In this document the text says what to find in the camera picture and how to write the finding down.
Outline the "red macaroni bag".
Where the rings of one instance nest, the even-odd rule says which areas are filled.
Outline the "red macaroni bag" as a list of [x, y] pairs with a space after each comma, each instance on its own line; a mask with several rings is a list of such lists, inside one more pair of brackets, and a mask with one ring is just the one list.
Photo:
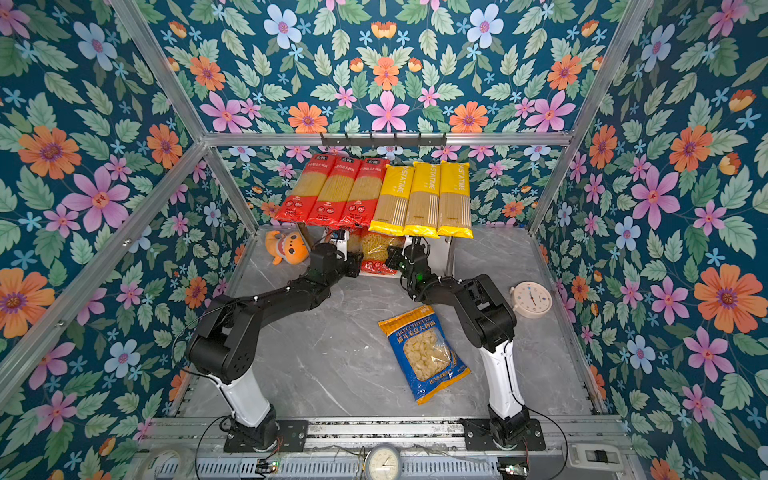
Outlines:
[[347, 252], [352, 254], [361, 254], [363, 252], [362, 240], [365, 230], [356, 228], [348, 230], [347, 233]]
[[363, 255], [361, 272], [379, 276], [396, 275], [398, 273], [397, 270], [386, 266], [389, 258], [389, 248], [402, 248], [404, 243], [404, 237], [389, 236], [365, 230], [360, 240]]

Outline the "blue pasta bag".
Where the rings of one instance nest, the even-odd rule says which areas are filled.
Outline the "blue pasta bag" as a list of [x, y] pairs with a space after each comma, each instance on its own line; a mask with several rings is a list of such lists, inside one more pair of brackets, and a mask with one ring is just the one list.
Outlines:
[[471, 373], [446, 340], [440, 319], [431, 306], [422, 305], [381, 321], [378, 327], [387, 337], [420, 405]]

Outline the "white two-tier shelf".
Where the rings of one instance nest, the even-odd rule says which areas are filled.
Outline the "white two-tier shelf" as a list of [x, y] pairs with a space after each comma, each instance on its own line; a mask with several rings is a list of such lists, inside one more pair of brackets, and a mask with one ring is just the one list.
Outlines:
[[[305, 223], [299, 223], [297, 225], [298, 231], [302, 237], [309, 242], [310, 247], [315, 247], [321, 243], [331, 243], [331, 232], [334, 231], [330, 227], [311, 226]], [[415, 237], [410, 236], [395, 236], [404, 237], [404, 246], [407, 246]], [[454, 273], [454, 247], [453, 240], [449, 237], [441, 237], [438, 239], [423, 238], [430, 246], [431, 253], [429, 254], [429, 266], [433, 273], [446, 276]], [[380, 278], [398, 278], [401, 274], [398, 272], [393, 276], [379, 276], [367, 273], [362, 273], [361, 276], [380, 277]]]

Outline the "yellow spaghetti box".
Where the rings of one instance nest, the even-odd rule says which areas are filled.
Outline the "yellow spaghetti box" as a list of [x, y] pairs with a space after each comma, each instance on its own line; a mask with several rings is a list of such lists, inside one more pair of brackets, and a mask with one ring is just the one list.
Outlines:
[[387, 166], [376, 211], [369, 226], [371, 232], [389, 236], [404, 234], [414, 173], [413, 166]]
[[404, 234], [437, 239], [440, 165], [415, 162], [414, 176], [405, 217]]

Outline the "round white clock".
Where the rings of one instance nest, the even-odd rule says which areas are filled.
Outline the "round white clock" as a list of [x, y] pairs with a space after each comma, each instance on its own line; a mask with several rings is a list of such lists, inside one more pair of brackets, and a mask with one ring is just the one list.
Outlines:
[[513, 311], [524, 318], [538, 319], [553, 306], [550, 291], [540, 283], [523, 281], [509, 291]]

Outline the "red macaroni bag front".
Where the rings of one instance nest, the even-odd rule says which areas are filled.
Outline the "red macaroni bag front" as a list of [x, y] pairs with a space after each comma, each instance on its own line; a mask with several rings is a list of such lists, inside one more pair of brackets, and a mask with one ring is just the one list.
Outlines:
[[347, 233], [347, 252], [352, 254], [361, 254], [363, 252], [362, 240], [365, 230], [356, 228], [348, 230]]

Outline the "black hook rail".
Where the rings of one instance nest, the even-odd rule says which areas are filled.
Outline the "black hook rail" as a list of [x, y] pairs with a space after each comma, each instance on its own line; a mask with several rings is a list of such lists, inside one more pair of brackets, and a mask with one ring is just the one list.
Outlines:
[[321, 145], [325, 147], [378, 148], [399, 146], [403, 148], [442, 147], [448, 145], [446, 134], [392, 133], [392, 134], [321, 134]]

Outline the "yellow spaghetti box back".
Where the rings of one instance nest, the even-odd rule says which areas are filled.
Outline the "yellow spaghetti box back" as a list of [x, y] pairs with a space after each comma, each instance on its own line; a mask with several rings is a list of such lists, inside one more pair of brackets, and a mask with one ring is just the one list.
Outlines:
[[376, 211], [369, 226], [371, 232], [389, 236], [404, 234], [414, 173], [413, 166], [387, 166]]

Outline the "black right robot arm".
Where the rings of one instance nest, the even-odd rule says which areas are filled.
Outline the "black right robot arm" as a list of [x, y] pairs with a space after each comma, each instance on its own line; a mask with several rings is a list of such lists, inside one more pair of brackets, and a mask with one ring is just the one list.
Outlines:
[[514, 366], [517, 317], [488, 275], [464, 280], [439, 276], [429, 266], [429, 253], [430, 246], [417, 237], [408, 246], [390, 246], [386, 267], [401, 273], [403, 288], [415, 302], [454, 309], [481, 354], [489, 384], [490, 435], [499, 447], [510, 449], [530, 421]]

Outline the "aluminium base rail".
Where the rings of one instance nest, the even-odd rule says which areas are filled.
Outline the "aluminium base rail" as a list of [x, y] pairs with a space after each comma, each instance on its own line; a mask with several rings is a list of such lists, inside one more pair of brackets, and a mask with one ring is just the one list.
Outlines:
[[[510, 449], [481, 418], [315, 417], [281, 420], [266, 451], [237, 446], [224, 418], [161, 419], [138, 442], [131, 479], [366, 479], [367, 454], [394, 446], [400, 479], [642, 479], [632, 442], [615, 415], [534, 415]], [[569, 443], [608, 444], [623, 455], [618, 473], [570, 468]]]

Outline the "round gauge front rail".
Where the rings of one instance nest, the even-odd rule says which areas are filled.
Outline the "round gauge front rail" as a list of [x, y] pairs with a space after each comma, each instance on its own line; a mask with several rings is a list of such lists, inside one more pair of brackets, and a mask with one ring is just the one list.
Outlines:
[[402, 470], [400, 452], [392, 445], [380, 444], [366, 456], [364, 475], [367, 480], [398, 480]]

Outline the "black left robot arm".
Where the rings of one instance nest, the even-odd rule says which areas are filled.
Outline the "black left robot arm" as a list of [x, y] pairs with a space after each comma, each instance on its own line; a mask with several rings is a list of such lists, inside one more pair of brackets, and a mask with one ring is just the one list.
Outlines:
[[254, 366], [262, 328], [320, 306], [341, 279], [358, 276], [361, 265], [360, 253], [344, 254], [323, 243], [311, 251], [307, 270], [286, 286], [243, 297], [221, 295], [205, 311], [186, 357], [229, 406], [237, 446], [266, 451], [279, 442], [276, 409], [263, 395]]

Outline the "red spaghetti bag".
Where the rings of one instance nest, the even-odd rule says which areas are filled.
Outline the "red spaghetti bag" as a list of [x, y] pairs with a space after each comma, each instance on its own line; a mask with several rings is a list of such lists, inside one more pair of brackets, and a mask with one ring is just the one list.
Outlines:
[[338, 159], [335, 155], [314, 155], [283, 201], [276, 219], [289, 223], [305, 222]]
[[386, 158], [368, 158], [362, 162], [338, 221], [340, 228], [370, 225], [389, 165], [390, 161]]
[[360, 158], [339, 157], [336, 160], [308, 215], [308, 224], [338, 225], [362, 164]]

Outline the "yellow spaghetti box front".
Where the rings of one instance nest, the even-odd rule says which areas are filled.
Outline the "yellow spaghetti box front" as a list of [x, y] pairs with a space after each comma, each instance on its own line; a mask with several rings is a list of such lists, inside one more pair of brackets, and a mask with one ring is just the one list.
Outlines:
[[415, 162], [414, 176], [405, 217], [404, 234], [437, 239], [440, 165]]

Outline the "yellow spaghetti box hidden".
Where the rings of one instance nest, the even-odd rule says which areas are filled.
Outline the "yellow spaghetti box hidden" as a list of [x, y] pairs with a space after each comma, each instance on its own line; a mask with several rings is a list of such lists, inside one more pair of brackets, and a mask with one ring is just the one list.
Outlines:
[[437, 233], [472, 239], [469, 164], [443, 162], [440, 170]]

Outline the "orange plush toy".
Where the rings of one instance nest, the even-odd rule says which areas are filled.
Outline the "orange plush toy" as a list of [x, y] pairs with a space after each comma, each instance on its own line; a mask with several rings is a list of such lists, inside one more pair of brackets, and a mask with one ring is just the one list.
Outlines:
[[272, 264], [286, 262], [298, 265], [304, 262], [310, 254], [310, 249], [299, 231], [281, 233], [270, 231], [265, 235], [265, 248], [273, 257]]

